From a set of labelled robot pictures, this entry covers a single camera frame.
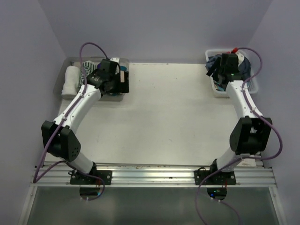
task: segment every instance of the plastic bin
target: plastic bin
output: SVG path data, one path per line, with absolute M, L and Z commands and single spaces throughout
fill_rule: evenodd
M 215 55 L 222 54 L 222 53 L 225 53 L 225 52 L 230 52 L 232 49 L 233 48 L 231 48 L 231 49 L 209 49 L 205 52 L 206 61 L 208 61 L 209 57 L 211 57 L 211 56 L 215 56 Z M 251 63 L 251 59 L 250 59 L 250 57 L 249 57 L 249 55 L 247 54 L 246 51 L 239 50 L 239 52 L 241 52 L 246 58 L 248 58 L 250 63 Z M 252 70 L 250 72 L 250 75 L 251 76 L 254 75 L 254 72 Z M 228 98 L 229 97 L 226 91 L 216 90 L 215 84 L 214 84 L 214 81 L 213 81 L 212 77 L 210 77 L 210 83 L 211 83 L 211 87 L 212 87 L 212 90 L 213 90 L 214 97 L 216 97 L 216 98 Z M 248 82 L 248 90 L 249 90 L 250 94 L 255 94 L 258 91 L 258 85 L 257 85 L 256 77 Z

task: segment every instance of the purple cable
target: purple cable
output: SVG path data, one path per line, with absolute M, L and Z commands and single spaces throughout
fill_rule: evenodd
M 243 157 L 243 158 L 250 158 L 250 159 L 255 159 L 255 160 L 270 160 L 270 159 L 274 159 L 274 158 L 276 158 L 277 156 L 279 156 L 279 155 L 281 154 L 281 152 L 282 152 L 282 148 L 283 148 L 282 138 L 281 138 L 281 136 L 280 136 L 278 130 L 277 130 L 272 124 L 270 124 L 264 117 L 258 115 L 257 112 L 255 112 L 255 109 L 253 109 L 253 107 L 252 107 L 251 103 L 249 102 L 249 99 L 248 99 L 248 97 L 247 97 L 247 95 L 246 95 L 246 92 L 245 92 L 245 90 L 244 90 L 244 87 L 245 87 L 246 83 L 249 82 L 251 79 L 253 79 L 254 77 L 256 77 L 256 76 L 260 73 L 260 71 L 261 71 L 261 69 L 262 69 L 262 67 L 263 67 L 263 60 L 262 60 L 260 54 L 259 54 L 257 51 L 255 51 L 254 49 L 251 49 L 251 48 L 248 48 L 248 47 L 242 47 L 242 48 L 238 48 L 238 49 L 239 49 L 239 50 L 241 50 L 241 49 L 250 50 L 250 51 L 254 52 L 254 53 L 258 56 L 258 58 L 259 58 L 259 60 L 260 60 L 260 66 L 259 66 L 259 69 L 257 70 L 257 72 L 256 72 L 253 76 L 247 78 L 247 79 L 243 82 L 243 84 L 242 84 L 243 96 L 244 96 L 244 98 L 245 98 L 245 101 L 246 101 L 248 107 L 249 107 L 251 110 L 253 110 L 253 114 L 254 114 L 257 118 L 259 118 L 261 121 L 263 121 L 265 124 L 267 124 L 267 125 L 275 132 L 275 134 L 277 135 L 278 140 L 279 140 L 279 150 L 278 150 L 278 152 L 277 152 L 275 155 L 270 156 L 270 157 L 265 157 L 265 158 L 260 158 L 260 157 L 250 157 L 250 156 Z M 230 162 L 229 164 L 223 166 L 221 169 L 218 169 L 217 171 L 215 171 L 215 172 L 213 172 L 212 174 L 210 174 L 210 175 L 208 175 L 207 177 L 205 177 L 205 178 L 201 181 L 201 183 L 199 184 L 194 201 L 195 201 L 195 207 L 196 207 L 196 211 L 197 211 L 197 213 L 198 213 L 198 216 L 199 216 L 199 218 L 202 220 L 202 222 L 203 222 L 205 225 L 208 225 L 208 223 L 205 221 L 205 219 L 204 219 L 203 216 L 201 215 L 200 210 L 199 210 L 199 207 L 198 207 L 198 204 L 197 204 L 197 197 L 198 197 L 198 195 L 199 195 L 201 185 L 203 185 L 203 183 L 204 183 L 208 178 L 210 178 L 210 177 L 216 175 L 217 173 L 221 172 L 223 169 L 225 169 L 225 168 L 227 168 L 227 167 L 231 166 L 232 164 L 237 163 L 237 162 L 239 162 L 239 161 L 241 161 L 241 158 L 238 158 L 238 159 L 236 159 L 236 160 Z M 223 202 L 223 204 L 225 204 L 226 206 L 230 207 L 230 208 L 237 214 L 238 219 L 239 219 L 239 225 L 241 225 L 242 221 L 241 221 L 240 215 L 239 215 L 239 213 L 237 212 L 237 210 L 235 210 L 235 209 L 234 209 L 232 206 L 230 206 L 228 203 Z
M 102 196 L 102 194 L 103 194 L 103 192 L 104 192 L 104 190 L 105 190 L 105 182 L 104 182 L 104 180 L 102 180 L 100 177 L 96 177 L 96 176 L 93 176 L 93 175 L 89 175 L 89 174 L 87 174 L 87 173 L 83 173 L 83 172 L 77 170 L 76 168 L 74 168 L 73 166 L 71 166 L 69 163 L 67 163 L 67 165 L 68 165 L 69 167 L 71 167 L 73 170 L 76 170 L 77 172 L 79 172 L 80 174 L 82 174 L 83 176 L 90 177 L 90 178 L 94 178 L 94 179 L 97 179 L 97 180 L 101 181 L 101 183 L 102 183 L 102 185 L 103 185 L 103 189 L 102 189 L 102 191 L 100 192 L 100 194 L 98 194 L 98 195 L 97 195 L 96 197 L 94 197 L 94 198 L 85 199 L 86 201 L 93 201 L 93 200 L 95 200 L 95 199 L 98 199 L 100 196 Z
M 81 100 L 81 98 L 83 97 L 83 95 L 85 94 L 86 92 L 86 89 L 88 87 L 88 84 L 87 84 L 87 76 L 86 76 L 86 73 L 85 73 L 85 70 L 83 68 L 83 59 L 82 59 L 82 51 L 83 51 L 83 47 L 85 47 L 86 45 L 94 45 L 96 46 L 98 49 L 100 49 L 102 51 L 102 53 L 105 55 L 105 57 L 108 59 L 106 53 L 103 51 L 103 49 L 98 46 L 97 44 L 95 43 L 92 43 L 92 42 L 86 42 L 84 43 L 81 47 L 80 47 L 80 51 L 79 51 L 79 61 L 80 61 L 80 66 L 81 66 L 81 70 L 82 70 L 82 73 L 83 73 L 83 77 L 84 77 L 84 89 L 83 89 L 83 92 L 82 92 L 82 96 L 80 96 L 78 99 L 76 99 L 76 101 L 70 106 L 70 108 L 67 110 L 66 114 L 65 114 L 65 118 L 70 114 L 70 112 L 74 109 L 74 107 L 78 104 L 78 102 Z M 56 136 L 57 132 L 60 130 L 61 126 L 63 125 L 63 123 L 65 122 L 64 119 L 61 120 L 61 122 L 59 123 L 59 125 L 57 126 L 57 128 L 55 129 L 55 131 L 53 132 L 53 134 L 50 136 L 45 148 L 44 148 L 44 151 L 43 151 L 43 154 L 42 154 L 42 157 L 37 165 L 37 168 L 36 168 L 36 171 L 34 173 L 34 177 L 33 177 L 33 183 L 37 183 L 49 170 L 51 170 L 53 167 L 55 167 L 58 163 L 62 163 L 64 161 L 59 161 L 57 163 L 54 163 L 53 165 L 51 165 L 47 170 L 45 170 L 40 176 L 38 176 L 38 172 L 39 170 L 41 169 L 41 167 L 43 166 L 44 164 L 44 161 L 45 161 L 45 158 L 46 158 L 46 155 L 47 155 L 47 151 L 48 151 L 48 148 L 52 142 L 52 140 L 54 139 L 54 137 Z

